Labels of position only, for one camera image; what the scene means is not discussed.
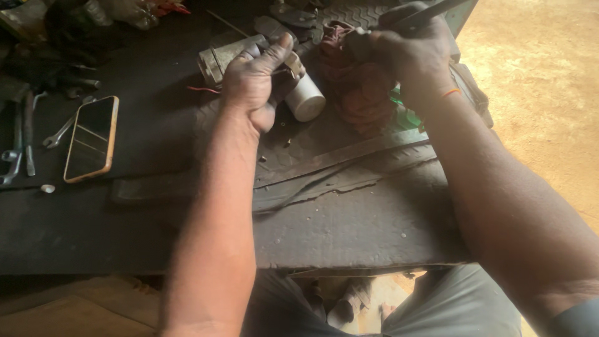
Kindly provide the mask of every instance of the dark work table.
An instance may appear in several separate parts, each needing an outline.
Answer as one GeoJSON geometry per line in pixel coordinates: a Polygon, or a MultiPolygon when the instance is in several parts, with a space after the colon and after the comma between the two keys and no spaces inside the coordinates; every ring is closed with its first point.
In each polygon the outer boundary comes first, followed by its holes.
{"type": "MultiPolygon", "coordinates": [[[[164,273],[189,210],[189,195],[141,204],[118,203],[111,195],[115,179],[193,174],[197,167],[210,133],[205,107],[216,109],[217,96],[190,91],[186,86],[202,85],[197,54],[208,47],[211,37],[227,28],[199,5],[190,7],[193,14],[162,18],[157,28],[116,50],[112,60],[90,76],[104,83],[95,97],[115,95],[120,99],[109,173],[65,184],[65,141],[50,151],[37,146],[38,175],[21,176],[10,189],[0,191],[0,275],[164,273]],[[53,194],[39,190],[46,183],[56,185],[53,194]]],[[[251,19],[252,15],[232,14],[227,19],[235,21],[236,17],[251,19]]],[[[313,77],[318,83],[317,74],[313,77]]],[[[40,101],[38,107],[37,145],[60,128],[77,104],[56,94],[40,101]]],[[[336,117],[332,105],[306,124],[293,120],[281,107],[275,128],[263,136],[259,150],[259,156],[277,160],[269,160],[259,169],[296,163],[356,139],[351,128],[336,117]],[[326,132],[331,125],[337,129],[326,132]],[[283,153],[280,139],[296,136],[298,147],[283,153]]],[[[255,214],[258,267],[411,269],[471,261],[453,216],[446,178],[430,145],[402,149],[401,154],[370,155],[352,170],[354,176],[370,174],[373,178],[346,183],[349,173],[337,175],[330,185],[338,188],[315,192],[275,212],[255,214]],[[392,161],[388,159],[392,157],[406,162],[399,165],[404,169],[385,171],[375,165],[392,161]]]]}

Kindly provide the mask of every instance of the right hand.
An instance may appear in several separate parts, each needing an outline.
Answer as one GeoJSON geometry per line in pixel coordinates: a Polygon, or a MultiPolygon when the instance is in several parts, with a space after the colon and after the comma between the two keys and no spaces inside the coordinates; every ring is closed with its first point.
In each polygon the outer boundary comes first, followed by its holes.
{"type": "MultiPolygon", "coordinates": [[[[420,1],[395,7],[380,16],[379,24],[390,27],[424,8],[426,5],[420,1]]],[[[449,34],[444,18],[436,16],[414,38],[394,31],[373,31],[370,35],[374,52],[391,64],[401,84],[403,103],[417,113],[426,112],[445,92],[456,87],[449,71],[449,34]]]]}

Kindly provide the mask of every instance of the gray trousers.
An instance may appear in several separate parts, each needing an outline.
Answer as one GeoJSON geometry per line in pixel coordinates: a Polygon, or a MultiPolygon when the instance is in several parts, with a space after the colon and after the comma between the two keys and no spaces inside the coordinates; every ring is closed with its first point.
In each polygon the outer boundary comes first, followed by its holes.
{"type": "MultiPolygon", "coordinates": [[[[478,265],[429,271],[386,320],[389,337],[516,337],[521,318],[501,288],[478,265]]],[[[290,278],[260,270],[256,276],[243,337],[351,336],[323,323],[290,278]]]]}

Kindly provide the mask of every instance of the wire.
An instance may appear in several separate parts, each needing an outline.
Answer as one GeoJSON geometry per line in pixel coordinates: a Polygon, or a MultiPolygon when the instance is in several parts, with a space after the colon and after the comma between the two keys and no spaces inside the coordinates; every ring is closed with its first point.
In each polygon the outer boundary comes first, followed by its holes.
{"type": "Polygon", "coordinates": [[[212,89],[209,89],[209,88],[196,88],[196,87],[190,86],[190,85],[188,85],[187,88],[191,89],[191,90],[195,90],[195,91],[210,91],[210,92],[212,92],[214,94],[220,94],[220,91],[212,90],[212,89]]]}

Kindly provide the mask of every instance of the dirty hand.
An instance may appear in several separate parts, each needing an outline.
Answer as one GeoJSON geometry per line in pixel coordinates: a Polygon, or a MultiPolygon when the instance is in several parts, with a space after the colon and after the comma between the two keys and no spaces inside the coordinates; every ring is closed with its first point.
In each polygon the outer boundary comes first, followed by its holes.
{"type": "MultiPolygon", "coordinates": [[[[420,1],[393,8],[379,18],[379,25],[390,27],[424,8],[426,5],[420,1]]],[[[400,82],[404,104],[416,112],[430,108],[455,88],[449,71],[449,34],[444,18],[437,16],[413,38],[393,31],[374,31],[370,35],[373,50],[388,61],[400,82]]]]}
{"type": "Polygon", "coordinates": [[[268,132],[273,127],[277,103],[271,97],[271,74],[289,56],[293,45],[291,35],[285,33],[263,54],[256,48],[233,59],[223,79],[221,111],[249,118],[257,132],[268,132]]]}

